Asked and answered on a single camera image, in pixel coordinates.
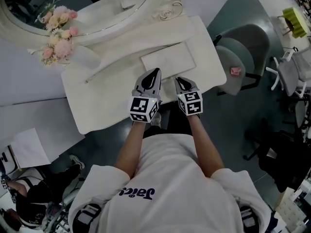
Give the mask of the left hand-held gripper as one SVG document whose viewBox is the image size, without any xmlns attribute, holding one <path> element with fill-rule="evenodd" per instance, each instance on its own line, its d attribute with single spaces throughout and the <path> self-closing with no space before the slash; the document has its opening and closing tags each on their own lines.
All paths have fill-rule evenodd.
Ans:
<svg viewBox="0 0 311 233">
<path fill-rule="evenodd" d="M 161 88 L 161 70 L 151 69 L 136 81 L 128 103 L 128 112 L 132 121 L 150 123 L 159 109 Z"/>
</svg>

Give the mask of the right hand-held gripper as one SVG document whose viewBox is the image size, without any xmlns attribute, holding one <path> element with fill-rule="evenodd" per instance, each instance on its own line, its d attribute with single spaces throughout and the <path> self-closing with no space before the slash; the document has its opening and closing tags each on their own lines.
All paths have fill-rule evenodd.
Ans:
<svg viewBox="0 0 311 233">
<path fill-rule="evenodd" d="M 202 93 L 194 81 L 177 77 L 175 88 L 179 108 L 186 116 L 198 115 L 203 112 Z"/>
</svg>

